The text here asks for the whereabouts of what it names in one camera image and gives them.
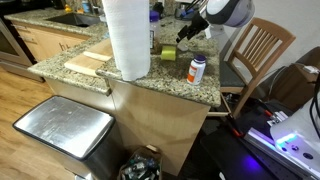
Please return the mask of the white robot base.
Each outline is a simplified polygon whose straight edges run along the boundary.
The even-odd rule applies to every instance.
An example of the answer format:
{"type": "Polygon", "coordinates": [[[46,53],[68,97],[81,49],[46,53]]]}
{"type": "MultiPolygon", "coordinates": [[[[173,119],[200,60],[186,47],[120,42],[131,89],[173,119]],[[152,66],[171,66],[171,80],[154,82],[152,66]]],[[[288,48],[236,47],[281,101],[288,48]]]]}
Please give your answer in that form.
{"type": "Polygon", "coordinates": [[[270,136],[250,128],[245,140],[303,179],[320,180],[319,94],[286,120],[272,125],[270,136]]]}

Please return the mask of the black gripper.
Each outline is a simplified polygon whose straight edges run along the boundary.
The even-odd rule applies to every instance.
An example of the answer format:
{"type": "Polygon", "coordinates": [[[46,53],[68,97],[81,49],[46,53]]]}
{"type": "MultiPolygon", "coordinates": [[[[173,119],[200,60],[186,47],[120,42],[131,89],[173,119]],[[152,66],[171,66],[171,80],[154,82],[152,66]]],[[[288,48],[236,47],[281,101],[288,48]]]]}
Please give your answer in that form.
{"type": "Polygon", "coordinates": [[[197,12],[192,20],[191,24],[189,26],[185,25],[179,32],[178,37],[176,38],[176,42],[179,43],[184,37],[187,36],[187,40],[190,40],[195,35],[199,34],[202,30],[205,30],[209,26],[208,22],[200,15],[199,12],[197,12]]]}

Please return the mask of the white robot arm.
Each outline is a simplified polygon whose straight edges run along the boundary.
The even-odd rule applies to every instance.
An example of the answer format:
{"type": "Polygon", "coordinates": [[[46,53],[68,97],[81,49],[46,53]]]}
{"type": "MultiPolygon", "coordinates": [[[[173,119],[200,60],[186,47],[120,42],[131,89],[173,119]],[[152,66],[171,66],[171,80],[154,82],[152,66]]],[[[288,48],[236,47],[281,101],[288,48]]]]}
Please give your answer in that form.
{"type": "Polygon", "coordinates": [[[207,39],[224,33],[224,26],[239,28],[246,25],[255,13],[253,0],[203,0],[195,11],[190,25],[178,33],[176,42],[191,40],[201,31],[207,39]]]}

